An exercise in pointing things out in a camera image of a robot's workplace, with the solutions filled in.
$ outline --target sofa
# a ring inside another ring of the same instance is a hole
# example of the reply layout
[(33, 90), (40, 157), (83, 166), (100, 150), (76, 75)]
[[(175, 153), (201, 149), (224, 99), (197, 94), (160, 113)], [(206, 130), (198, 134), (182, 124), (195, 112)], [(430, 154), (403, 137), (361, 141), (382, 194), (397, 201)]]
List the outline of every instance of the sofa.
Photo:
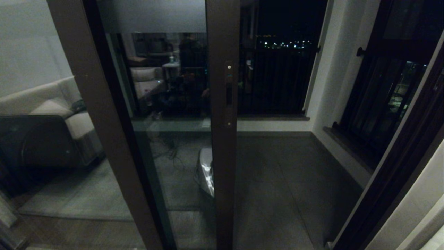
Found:
[[(51, 167), (57, 165), (57, 162), (59, 162), (59, 167), (89, 165), (97, 157), (103, 155), (103, 148), (86, 108), (79, 109), (79, 103), (82, 103), (82, 97), (74, 77), (67, 77), (0, 97), (0, 126), (1, 132), (5, 135), (2, 137), (3, 146), (8, 143), (22, 144), (18, 147), (21, 147), (20, 154), (23, 156), (25, 154), (23, 147), (28, 145), (34, 150), (34, 155), (31, 158), (36, 159), (40, 167), (44, 167), (45, 162)], [(34, 134), (24, 137), (24, 133), (32, 131), (35, 131)], [(52, 141), (52, 144), (45, 145), (46, 141)], [(42, 149), (43, 147), (54, 147), (55, 143), (69, 148), (63, 153), (78, 156), (79, 164), (72, 164), (76, 162), (72, 157), (66, 158), (57, 155), (60, 154), (57, 148), (52, 150), (52, 155), (48, 153), (48, 150)], [(35, 155), (36, 152), (46, 152), (46, 155)], [(11, 155), (19, 157), (17, 152), (9, 153), (9, 157)], [(61, 164), (62, 161), (57, 161), (57, 159), (65, 159), (66, 164)]]
[(167, 90), (162, 68), (140, 67), (130, 70), (140, 112), (146, 114), (151, 105), (151, 97)]

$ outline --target sliding glass door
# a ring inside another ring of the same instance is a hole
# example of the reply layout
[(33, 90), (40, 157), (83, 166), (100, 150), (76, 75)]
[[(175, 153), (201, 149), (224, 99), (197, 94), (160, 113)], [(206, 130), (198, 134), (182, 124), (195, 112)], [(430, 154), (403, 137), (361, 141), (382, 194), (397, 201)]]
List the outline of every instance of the sliding glass door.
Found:
[(232, 249), (239, 2), (48, 3), (97, 129), (116, 138), (119, 184), (142, 185), (123, 197), (146, 247), (150, 217), (164, 249)]

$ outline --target beige sofa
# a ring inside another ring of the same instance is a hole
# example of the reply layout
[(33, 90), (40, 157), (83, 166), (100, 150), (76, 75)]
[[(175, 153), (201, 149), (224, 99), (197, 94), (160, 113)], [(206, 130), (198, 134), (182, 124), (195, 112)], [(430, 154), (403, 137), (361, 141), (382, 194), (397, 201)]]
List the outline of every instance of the beige sofa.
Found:
[(141, 113), (146, 113), (151, 104), (151, 96), (165, 92), (167, 85), (162, 76), (162, 68), (130, 68), (134, 89)]
[(88, 112), (74, 113), (73, 103), (81, 100), (74, 77), (60, 79), (5, 97), (0, 97), (0, 116), (57, 115), (75, 142), (83, 165), (89, 165), (103, 148)]

